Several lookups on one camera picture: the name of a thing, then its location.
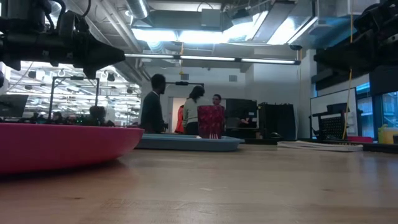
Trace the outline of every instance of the laboratory room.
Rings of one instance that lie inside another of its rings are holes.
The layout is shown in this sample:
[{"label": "laboratory room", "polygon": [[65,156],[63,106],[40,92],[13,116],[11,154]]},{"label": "laboratory room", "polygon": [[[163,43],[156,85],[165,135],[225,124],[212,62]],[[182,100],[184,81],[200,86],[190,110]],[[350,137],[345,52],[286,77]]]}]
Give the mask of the laboratory room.
[{"label": "laboratory room", "polygon": [[1,223],[398,223],[398,0],[0,7]]}]

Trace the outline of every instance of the dark jacket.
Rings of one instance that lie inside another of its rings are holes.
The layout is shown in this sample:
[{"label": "dark jacket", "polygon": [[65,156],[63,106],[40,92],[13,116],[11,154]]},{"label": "dark jacket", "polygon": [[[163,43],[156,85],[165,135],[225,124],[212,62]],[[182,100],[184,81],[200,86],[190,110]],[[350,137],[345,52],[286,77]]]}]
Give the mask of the dark jacket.
[{"label": "dark jacket", "polygon": [[153,91],[144,99],[141,112],[141,128],[146,133],[161,133],[164,128],[160,98]]}]

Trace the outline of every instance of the table surface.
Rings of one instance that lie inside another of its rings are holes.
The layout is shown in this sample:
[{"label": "table surface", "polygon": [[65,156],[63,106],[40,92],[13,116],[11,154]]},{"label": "table surface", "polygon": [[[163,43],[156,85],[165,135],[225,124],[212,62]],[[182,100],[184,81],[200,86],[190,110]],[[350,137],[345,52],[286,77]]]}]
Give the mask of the table surface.
[{"label": "table surface", "polygon": [[2,177],[0,223],[398,223],[398,156],[275,149],[136,150]]}]

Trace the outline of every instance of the white board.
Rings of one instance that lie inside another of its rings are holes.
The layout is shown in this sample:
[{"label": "white board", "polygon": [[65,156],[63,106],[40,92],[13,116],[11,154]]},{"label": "white board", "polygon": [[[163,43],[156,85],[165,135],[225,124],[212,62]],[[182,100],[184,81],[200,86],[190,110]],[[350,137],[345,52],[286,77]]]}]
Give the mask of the white board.
[{"label": "white board", "polygon": [[[312,117],[313,114],[323,113],[328,111],[327,106],[337,103],[347,103],[348,90],[338,91],[335,93],[330,93],[327,95],[312,98],[311,103],[311,118],[312,118],[312,128],[314,130],[319,130],[318,118]],[[349,91],[349,103],[348,108],[351,111],[348,114],[348,126],[347,135],[348,136],[358,136],[358,125],[356,122],[356,92],[355,88]]]}]

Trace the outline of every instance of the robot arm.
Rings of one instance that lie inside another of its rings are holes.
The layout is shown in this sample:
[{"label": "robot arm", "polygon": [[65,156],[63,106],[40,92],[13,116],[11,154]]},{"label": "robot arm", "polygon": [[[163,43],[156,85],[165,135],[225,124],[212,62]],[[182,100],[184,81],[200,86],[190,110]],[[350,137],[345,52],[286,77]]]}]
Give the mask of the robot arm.
[{"label": "robot arm", "polygon": [[21,69],[21,60],[72,64],[82,68],[87,78],[95,78],[96,71],[125,60],[124,52],[96,40],[89,31],[85,16],[65,12],[65,4],[57,27],[45,30],[44,18],[50,18],[49,0],[4,0],[0,18],[0,61]]},{"label": "robot arm", "polygon": [[353,43],[316,54],[314,60],[339,70],[371,72],[398,62],[398,0],[369,6],[354,22]]}]

